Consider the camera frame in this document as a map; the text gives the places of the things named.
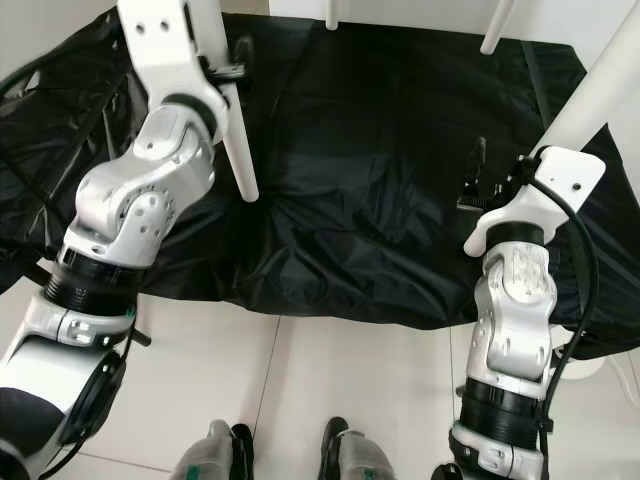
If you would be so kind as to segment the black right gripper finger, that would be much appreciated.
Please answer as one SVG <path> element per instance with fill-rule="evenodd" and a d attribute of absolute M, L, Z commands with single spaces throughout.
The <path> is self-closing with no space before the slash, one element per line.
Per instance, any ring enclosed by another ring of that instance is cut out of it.
<path fill-rule="evenodd" d="M 486 161 L 486 137 L 477 137 L 468 152 L 465 173 L 465 200 L 484 201 L 480 191 L 480 174 Z"/>

